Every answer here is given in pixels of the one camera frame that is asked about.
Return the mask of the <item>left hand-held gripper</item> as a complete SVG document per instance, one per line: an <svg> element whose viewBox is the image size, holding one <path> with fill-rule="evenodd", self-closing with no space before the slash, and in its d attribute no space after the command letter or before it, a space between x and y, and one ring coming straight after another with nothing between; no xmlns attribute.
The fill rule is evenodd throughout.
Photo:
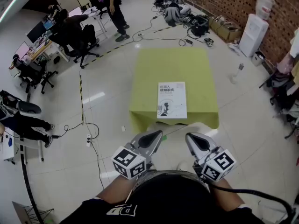
<svg viewBox="0 0 299 224"><path fill-rule="evenodd" d="M162 139L162 130L137 134L112 156L115 171L127 179L133 179L150 169L153 166L151 157L157 152Z"/></svg>

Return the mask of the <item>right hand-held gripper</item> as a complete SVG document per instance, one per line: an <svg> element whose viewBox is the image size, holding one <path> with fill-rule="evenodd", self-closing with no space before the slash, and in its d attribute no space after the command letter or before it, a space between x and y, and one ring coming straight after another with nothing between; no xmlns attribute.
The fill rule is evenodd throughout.
<svg viewBox="0 0 299 224"><path fill-rule="evenodd" d="M209 136L201 133L187 133L185 142L195 158L193 169L200 178L217 182L236 164L236 159L229 150L218 146Z"/></svg>

